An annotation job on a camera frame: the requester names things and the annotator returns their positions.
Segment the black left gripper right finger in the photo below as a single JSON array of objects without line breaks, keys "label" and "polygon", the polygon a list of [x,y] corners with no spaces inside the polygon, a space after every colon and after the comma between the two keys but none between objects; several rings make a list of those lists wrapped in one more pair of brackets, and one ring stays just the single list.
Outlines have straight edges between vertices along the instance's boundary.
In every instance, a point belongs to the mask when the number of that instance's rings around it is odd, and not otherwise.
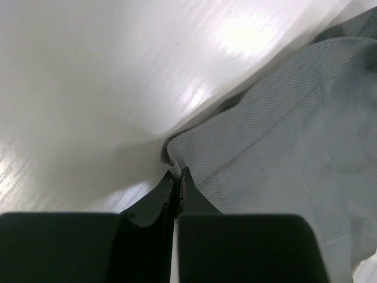
[{"label": "black left gripper right finger", "polygon": [[329,282],[315,234],[298,215],[225,215],[180,179],[180,282]]}]

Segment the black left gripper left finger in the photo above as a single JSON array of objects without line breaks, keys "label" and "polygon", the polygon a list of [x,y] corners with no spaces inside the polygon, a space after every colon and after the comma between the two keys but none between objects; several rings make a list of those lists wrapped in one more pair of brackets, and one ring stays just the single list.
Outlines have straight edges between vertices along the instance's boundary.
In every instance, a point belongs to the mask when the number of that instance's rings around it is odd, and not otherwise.
[{"label": "black left gripper left finger", "polygon": [[174,179],[120,213],[4,213],[2,282],[169,282]]}]

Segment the grey pleated skirt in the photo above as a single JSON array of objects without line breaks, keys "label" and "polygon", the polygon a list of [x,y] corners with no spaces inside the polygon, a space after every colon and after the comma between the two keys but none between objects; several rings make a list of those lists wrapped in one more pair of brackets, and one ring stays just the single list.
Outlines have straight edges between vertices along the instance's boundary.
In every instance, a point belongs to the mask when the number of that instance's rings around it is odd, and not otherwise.
[{"label": "grey pleated skirt", "polygon": [[294,213],[314,229],[333,282],[376,250],[376,9],[319,35],[241,100],[173,136],[161,159],[188,167],[223,213]]}]

